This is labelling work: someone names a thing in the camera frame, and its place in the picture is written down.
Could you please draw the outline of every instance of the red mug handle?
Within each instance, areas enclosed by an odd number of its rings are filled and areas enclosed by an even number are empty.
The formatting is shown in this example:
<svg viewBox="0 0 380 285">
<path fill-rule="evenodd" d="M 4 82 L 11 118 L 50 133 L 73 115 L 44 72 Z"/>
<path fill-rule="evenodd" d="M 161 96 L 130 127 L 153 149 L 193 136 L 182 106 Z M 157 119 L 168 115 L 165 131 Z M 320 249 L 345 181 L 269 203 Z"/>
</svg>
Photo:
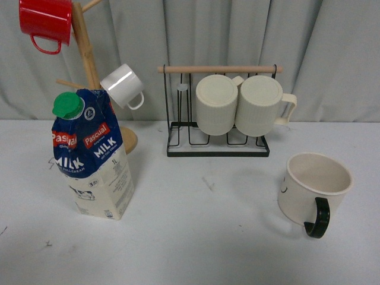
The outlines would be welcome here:
<svg viewBox="0 0 380 285">
<path fill-rule="evenodd" d="M 31 35 L 30 35 L 30 39 L 31 39 L 31 42 L 32 42 L 32 43 L 34 44 L 34 46 L 36 47 L 36 49 L 38 49 L 40 52 L 47 53 L 48 55 L 56 55 L 57 53 L 59 53 L 59 52 L 61 51 L 61 44 L 62 44 L 61 41 L 57 41 L 57 42 L 58 42 L 58 48 L 57 48 L 57 50 L 54 51 L 54 52 L 51 52 L 51 51 L 49 51 L 49 50 L 44 50 L 44 49 L 40 48 L 40 47 L 37 45 L 37 43 L 36 43 L 36 41 L 35 41 L 35 39 L 34 39 L 35 36 L 38 36 L 38 35 L 36 35 L 36 34 L 31 34 Z"/>
</svg>

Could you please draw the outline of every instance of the gray curtain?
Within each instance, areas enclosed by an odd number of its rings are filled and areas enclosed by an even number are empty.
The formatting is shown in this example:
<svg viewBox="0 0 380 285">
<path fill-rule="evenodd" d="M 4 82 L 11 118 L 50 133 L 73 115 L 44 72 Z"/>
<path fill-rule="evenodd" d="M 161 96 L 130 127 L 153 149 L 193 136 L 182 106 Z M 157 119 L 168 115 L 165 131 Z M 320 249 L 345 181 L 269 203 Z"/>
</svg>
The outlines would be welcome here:
<svg viewBox="0 0 380 285">
<path fill-rule="evenodd" d="M 380 1 L 103 0 L 84 18 L 99 78 L 127 63 L 145 85 L 140 109 L 113 104 L 120 120 L 166 119 L 158 66 L 277 64 L 298 98 L 292 121 L 380 122 Z M 14 0 L 0 3 L 0 25 L 0 119 L 53 119 L 55 97 L 74 90 L 55 80 L 87 85 L 74 38 L 58 55 L 39 52 Z M 168 82 L 174 118 L 179 76 Z"/>
</svg>

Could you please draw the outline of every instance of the red mug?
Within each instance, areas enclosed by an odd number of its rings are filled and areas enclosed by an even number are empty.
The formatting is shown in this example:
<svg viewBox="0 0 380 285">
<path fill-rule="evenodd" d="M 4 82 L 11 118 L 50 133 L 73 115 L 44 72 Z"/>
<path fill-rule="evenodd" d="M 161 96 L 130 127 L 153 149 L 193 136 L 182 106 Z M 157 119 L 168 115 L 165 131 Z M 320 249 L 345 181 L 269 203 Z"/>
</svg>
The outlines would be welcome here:
<svg viewBox="0 0 380 285">
<path fill-rule="evenodd" d="M 56 55 L 61 51 L 62 43 L 70 43 L 71 10 L 71 0 L 19 0 L 21 31 L 30 35 L 31 42 L 40 52 Z M 40 48 L 35 37 L 57 42 L 57 50 Z"/>
</svg>

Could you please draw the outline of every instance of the cup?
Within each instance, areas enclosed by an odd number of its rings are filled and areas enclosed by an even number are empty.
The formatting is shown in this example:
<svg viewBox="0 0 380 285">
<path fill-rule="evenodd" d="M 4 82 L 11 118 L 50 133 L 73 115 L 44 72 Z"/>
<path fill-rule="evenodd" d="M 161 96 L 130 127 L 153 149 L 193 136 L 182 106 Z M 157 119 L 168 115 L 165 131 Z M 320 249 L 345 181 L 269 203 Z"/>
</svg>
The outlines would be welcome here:
<svg viewBox="0 0 380 285">
<path fill-rule="evenodd" d="M 31 42 L 40 52 L 56 55 L 61 51 L 62 43 L 69 45 L 71 0 L 19 0 L 18 4 L 21 31 L 30 35 Z M 57 50 L 40 48 L 35 37 L 57 42 Z"/>
<path fill-rule="evenodd" d="M 319 153 L 299 153 L 287 161 L 278 205 L 310 237 L 321 238 L 352 187 L 352 175 L 341 163 Z"/>
<path fill-rule="evenodd" d="M 100 82 L 109 96 L 121 107 L 128 106 L 131 110 L 137 110 L 144 103 L 142 90 L 144 85 L 133 70 L 123 64 Z M 141 100 L 136 106 L 129 103 L 140 94 Z"/>
<path fill-rule="evenodd" d="M 292 105 L 286 117 L 277 118 L 282 102 Z M 240 87 L 235 125 L 245 135 L 261 137 L 271 131 L 273 124 L 287 124 L 296 106 L 297 97 L 284 94 L 275 79 L 263 75 L 252 76 Z"/>
<path fill-rule="evenodd" d="M 235 122 L 240 76 L 231 79 L 224 75 L 204 77 L 196 89 L 197 123 L 208 135 L 228 133 Z"/>
</svg>

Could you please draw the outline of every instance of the green bottle cap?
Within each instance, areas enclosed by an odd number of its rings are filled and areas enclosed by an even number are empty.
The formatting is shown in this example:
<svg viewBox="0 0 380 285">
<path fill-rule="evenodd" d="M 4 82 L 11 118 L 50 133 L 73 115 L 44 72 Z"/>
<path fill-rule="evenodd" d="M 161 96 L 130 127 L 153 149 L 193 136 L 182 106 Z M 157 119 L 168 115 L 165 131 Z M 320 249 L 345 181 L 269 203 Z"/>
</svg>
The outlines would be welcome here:
<svg viewBox="0 0 380 285">
<path fill-rule="evenodd" d="M 74 92 L 64 92 L 54 100 L 53 114 L 63 119 L 71 119 L 83 109 L 83 102 Z"/>
</svg>

